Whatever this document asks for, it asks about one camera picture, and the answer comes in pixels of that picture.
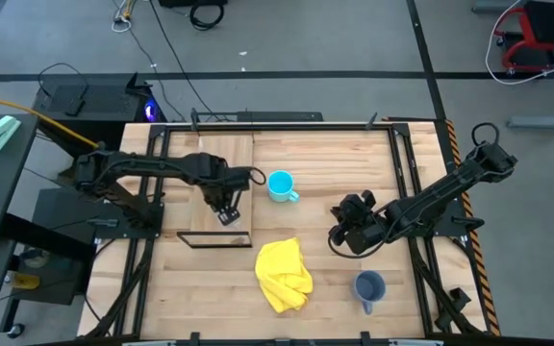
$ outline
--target white cable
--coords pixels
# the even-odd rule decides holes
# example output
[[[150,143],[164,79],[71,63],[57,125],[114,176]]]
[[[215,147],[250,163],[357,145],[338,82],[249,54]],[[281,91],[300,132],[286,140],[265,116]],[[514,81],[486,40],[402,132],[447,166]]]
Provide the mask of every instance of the white cable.
[[[114,12],[113,15],[113,25],[111,26],[111,29],[116,33],[125,33],[132,29],[132,22],[125,18],[124,15],[121,15],[121,10],[123,10],[123,6],[125,5],[126,1],[127,0],[123,0],[123,2],[121,2],[121,5],[119,5],[118,9]],[[124,29],[116,29],[114,27],[114,24],[116,24],[117,20],[122,21],[124,24],[127,24],[127,26]]]
[[[527,78],[527,79],[524,79],[524,80],[521,80],[521,81],[516,81],[516,82],[504,82],[500,79],[498,79],[497,77],[495,77],[495,75],[492,73],[491,71],[491,67],[489,66],[489,53],[491,52],[491,46],[492,46],[492,39],[493,37],[495,36],[495,30],[497,29],[497,26],[499,25],[499,21],[501,20],[501,18],[503,18],[504,15],[506,15],[506,13],[508,13],[509,10],[513,9],[516,5],[518,5],[518,3],[520,2],[521,0],[516,0],[516,2],[514,2],[514,4],[512,4],[511,7],[508,8],[508,10],[504,11],[500,16],[499,18],[497,19],[497,21],[495,22],[495,25],[493,25],[492,27],[492,30],[491,30],[491,37],[489,38],[489,46],[487,47],[487,56],[485,57],[485,65],[487,66],[487,71],[489,71],[489,73],[491,74],[491,77],[493,79],[495,79],[498,83],[504,85],[504,86],[516,86],[516,85],[520,85],[520,84],[523,84],[523,83],[527,83],[527,82],[530,82],[530,81],[533,81],[533,80],[536,80],[538,79],[539,77],[546,77],[547,75],[549,75],[550,73],[553,73],[554,72],[554,68],[553,69],[550,69],[548,71],[543,71],[541,74],[537,75],[537,76],[534,76],[534,77],[531,77],[531,78]]]

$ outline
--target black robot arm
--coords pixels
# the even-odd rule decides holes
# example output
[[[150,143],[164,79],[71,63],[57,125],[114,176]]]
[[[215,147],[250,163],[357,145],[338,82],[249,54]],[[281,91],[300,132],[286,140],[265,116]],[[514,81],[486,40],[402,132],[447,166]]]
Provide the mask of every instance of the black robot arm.
[[[264,178],[254,180],[258,171]],[[135,227],[150,227],[154,220],[151,204],[144,196],[131,194],[117,180],[125,176],[175,178],[202,190],[204,201],[217,213],[223,225],[240,217],[240,194],[249,181],[263,185],[265,175],[255,167],[229,167],[228,162],[207,153],[182,158],[154,158],[123,152],[96,151],[81,156],[76,165],[76,188],[95,197],[106,198],[122,208]]]
[[[430,232],[450,201],[479,182],[498,183],[512,175],[516,158],[508,155],[497,139],[494,143],[478,143],[474,138],[474,143],[476,147],[456,170],[416,196],[394,200],[372,211],[375,199],[370,191],[363,193],[364,200],[355,194],[347,195],[331,209],[339,224],[330,231],[330,240],[336,245],[347,242],[350,250],[359,255],[413,231]]]

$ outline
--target gray mug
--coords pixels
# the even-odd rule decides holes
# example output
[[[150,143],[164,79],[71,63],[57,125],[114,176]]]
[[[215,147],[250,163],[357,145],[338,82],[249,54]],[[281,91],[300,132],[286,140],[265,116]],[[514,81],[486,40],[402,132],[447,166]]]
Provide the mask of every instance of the gray mug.
[[[361,272],[352,283],[354,296],[363,303],[367,315],[373,312],[373,303],[381,300],[386,293],[384,279],[372,270]]]

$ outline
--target blue light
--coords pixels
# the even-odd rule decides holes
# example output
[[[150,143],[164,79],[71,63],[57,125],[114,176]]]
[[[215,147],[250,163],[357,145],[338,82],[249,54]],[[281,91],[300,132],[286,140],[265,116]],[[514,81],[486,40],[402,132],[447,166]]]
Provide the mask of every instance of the blue light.
[[[149,99],[146,104],[144,104],[144,117],[149,122],[158,121],[158,105],[154,99]]]

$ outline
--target yellow cloth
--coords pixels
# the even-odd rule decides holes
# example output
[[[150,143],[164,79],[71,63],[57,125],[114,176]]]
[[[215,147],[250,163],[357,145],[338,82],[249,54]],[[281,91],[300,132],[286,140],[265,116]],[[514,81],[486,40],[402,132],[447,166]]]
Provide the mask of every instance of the yellow cloth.
[[[256,259],[256,277],[264,296],[278,313],[301,309],[307,303],[305,293],[314,290],[297,238],[263,246]]]

